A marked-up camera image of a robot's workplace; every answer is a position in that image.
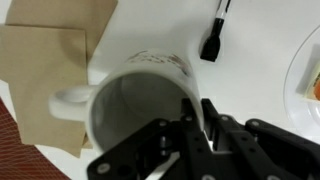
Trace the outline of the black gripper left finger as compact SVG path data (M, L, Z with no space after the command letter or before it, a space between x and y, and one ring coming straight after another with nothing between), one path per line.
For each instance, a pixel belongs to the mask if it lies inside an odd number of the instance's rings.
M180 120L185 131L192 132L194 130L195 113L191 101L187 98L181 101Z

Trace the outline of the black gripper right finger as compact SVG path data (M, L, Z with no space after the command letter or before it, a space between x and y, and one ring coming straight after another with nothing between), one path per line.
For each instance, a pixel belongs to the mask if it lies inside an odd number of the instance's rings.
M204 115L204 130L207 134L212 134L215 127L215 122L219 118L219 113L215 109L210 99L202 99L201 104Z

